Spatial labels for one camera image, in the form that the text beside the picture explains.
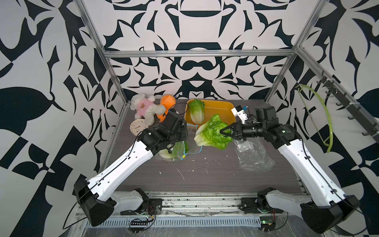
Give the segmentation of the yellow plastic tray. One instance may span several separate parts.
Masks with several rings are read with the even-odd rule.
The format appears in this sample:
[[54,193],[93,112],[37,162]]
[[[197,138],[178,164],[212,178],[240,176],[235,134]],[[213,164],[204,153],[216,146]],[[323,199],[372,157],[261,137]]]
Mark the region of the yellow plastic tray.
[[201,99],[201,101],[204,103],[203,123],[193,122],[190,117],[190,110],[187,110],[187,112],[184,114],[184,117],[187,123],[194,124],[194,125],[203,125],[204,123],[208,122],[211,119],[211,117],[215,114],[218,114],[220,116],[221,121],[225,122],[228,125],[236,122],[236,118],[232,113],[232,109],[234,108],[234,105],[231,102],[228,102],[225,100],[205,100],[205,99]]

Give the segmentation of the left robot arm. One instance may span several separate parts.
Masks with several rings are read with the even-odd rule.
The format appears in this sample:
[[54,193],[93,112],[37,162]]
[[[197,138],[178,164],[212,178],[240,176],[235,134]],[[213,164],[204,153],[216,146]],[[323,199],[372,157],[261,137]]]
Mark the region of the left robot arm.
[[177,142],[188,139],[187,122],[174,109],[156,126],[141,131],[131,147],[115,162],[95,177],[79,179],[74,184],[77,204],[80,205],[93,227],[105,222],[116,210],[144,210],[149,201],[140,189],[123,197],[116,197],[115,190],[139,166],[159,151],[170,149]]

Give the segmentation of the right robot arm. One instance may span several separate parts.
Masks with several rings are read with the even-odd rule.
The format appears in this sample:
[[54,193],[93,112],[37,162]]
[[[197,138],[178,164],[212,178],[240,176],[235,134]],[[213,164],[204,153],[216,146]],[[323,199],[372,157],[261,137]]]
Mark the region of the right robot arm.
[[265,105],[256,109],[256,121],[248,122],[245,109],[232,109],[239,121],[220,131],[234,140],[262,137],[290,163],[308,190],[304,197],[283,193],[274,188],[257,194],[254,209],[260,212],[280,209],[302,218],[314,232],[322,234],[346,220],[356,211],[360,202],[354,195],[346,195],[324,172],[303,139],[290,124],[281,124],[275,108]]

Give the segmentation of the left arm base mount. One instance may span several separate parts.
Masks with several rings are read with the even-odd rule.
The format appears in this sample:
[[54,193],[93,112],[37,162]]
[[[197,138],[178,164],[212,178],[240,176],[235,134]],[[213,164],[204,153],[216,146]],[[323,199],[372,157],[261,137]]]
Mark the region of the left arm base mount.
[[153,214],[160,214],[162,211],[162,202],[163,199],[161,198],[151,198],[149,201],[143,201],[141,206],[137,210],[126,210],[122,211],[121,215],[153,215]]

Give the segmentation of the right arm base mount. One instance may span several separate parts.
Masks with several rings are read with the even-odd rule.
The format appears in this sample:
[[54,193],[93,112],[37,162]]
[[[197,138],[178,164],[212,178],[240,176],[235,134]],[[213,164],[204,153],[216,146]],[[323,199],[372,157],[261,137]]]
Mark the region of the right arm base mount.
[[248,197],[241,198],[241,204],[239,205],[239,209],[243,211],[245,214],[253,213],[253,214],[273,214],[273,213],[283,213],[284,211],[281,209],[271,208],[269,206],[264,206],[261,204],[260,198]]

